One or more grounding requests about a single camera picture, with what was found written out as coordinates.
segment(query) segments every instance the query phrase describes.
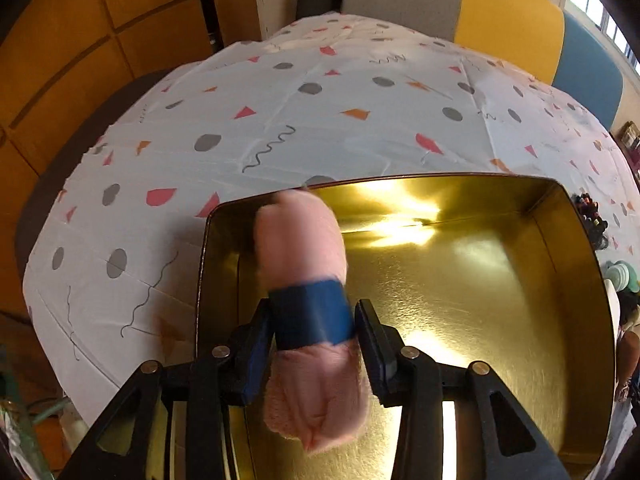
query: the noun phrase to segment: patterned tablecloth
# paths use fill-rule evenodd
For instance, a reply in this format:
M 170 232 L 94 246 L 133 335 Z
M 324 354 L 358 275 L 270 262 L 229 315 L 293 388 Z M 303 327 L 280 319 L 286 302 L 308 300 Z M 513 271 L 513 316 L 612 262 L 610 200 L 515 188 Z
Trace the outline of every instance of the patterned tablecloth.
M 191 359 L 202 235 L 218 203 L 449 171 L 586 190 L 609 221 L 600 261 L 640 268 L 638 188 L 580 103 L 501 60 L 328 14 L 175 70 L 105 132 L 31 253 L 34 327 L 91 424 L 142 361 Z

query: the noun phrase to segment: blue tape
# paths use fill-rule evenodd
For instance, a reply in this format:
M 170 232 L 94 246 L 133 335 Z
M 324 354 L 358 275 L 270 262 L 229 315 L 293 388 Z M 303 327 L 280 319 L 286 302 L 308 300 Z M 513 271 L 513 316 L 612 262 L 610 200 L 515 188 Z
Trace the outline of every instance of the blue tape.
M 337 345 L 354 335 L 351 307 L 336 280 L 272 290 L 269 299 L 278 350 Z

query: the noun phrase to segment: reflective gold surface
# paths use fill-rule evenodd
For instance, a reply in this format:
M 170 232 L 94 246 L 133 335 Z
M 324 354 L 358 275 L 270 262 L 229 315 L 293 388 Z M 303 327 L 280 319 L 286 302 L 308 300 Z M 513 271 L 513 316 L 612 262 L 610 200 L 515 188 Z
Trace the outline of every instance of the reflective gold surface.
M 576 477 L 597 462 L 612 401 L 613 333 L 596 259 L 559 184 L 437 175 L 314 192 L 340 223 L 351 303 L 370 298 L 383 323 L 439 362 L 488 362 Z M 209 219 L 199 352 L 247 322 L 264 295 L 252 222 L 267 200 L 223 205 Z M 260 402 L 246 410 L 257 480 L 390 477 L 399 408 L 383 409 L 374 399 L 366 432 L 356 442 L 313 457 L 299 443 L 270 433 L 261 413 Z M 455 427 L 446 413 L 451 441 Z M 236 424 L 234 437 L 245 441 L 241 430 Z M 456 477 L 452 447 L 446 450 L 447 479 Z M 458 462 L 463 460 L 464 450 L 458 450 Z

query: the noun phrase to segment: window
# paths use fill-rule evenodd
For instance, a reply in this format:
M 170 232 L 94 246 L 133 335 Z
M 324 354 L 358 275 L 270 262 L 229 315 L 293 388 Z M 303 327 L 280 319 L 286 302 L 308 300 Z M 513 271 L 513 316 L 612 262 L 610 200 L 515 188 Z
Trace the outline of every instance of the window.
M 600 0 L 569 0 L 578 9 L 584 12 L 589 19 L 595 24 L 600 31 L 605 34 L 618 50 L 626 57 L 631 66 L 636 70 L 636 73 L 640 75 L 640 63 L 636 59 L 636 56 L 631 51 L 631 47 L 626 42 L 622 31 L 613 21 L 613 18 L 604 8 Z

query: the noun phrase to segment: black clamp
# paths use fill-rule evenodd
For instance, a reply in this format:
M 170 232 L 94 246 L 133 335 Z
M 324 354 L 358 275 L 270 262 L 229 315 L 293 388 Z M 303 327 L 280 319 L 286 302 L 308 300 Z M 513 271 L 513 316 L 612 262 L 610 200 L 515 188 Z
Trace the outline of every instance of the black clamp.
M 369 300 L 358 302 L 354 317 L 373 393 L 385 407 L 402 406 L 392 480 L 442 478 L 443 400 L 456 402 L 458 456 L 463 457 L 459 478 L 569 479 L 545 437 L 489 365 L 443 365 L 405 346 L 398 330 L 380 323 Z M 156 361 L 143 363 L 100 414 L 58 479 L 145 480 L 158 445 L 164 451 L 159 467 L 169 478 L 175 401 L 187 402 L 187 479 L 235 479 L 227 407 L 246 406 L 258 395 L 268 367 L 272 324 L 269 300 L 260 300 L 251 322 L 211 354 L 167 368 Z M 159 403 L 168 413 L 163 424 L 158 423 Z M 103 437 L 119 420 L 132 424 L 132 431 L 128 449 L 114 452 L 105 448 Z

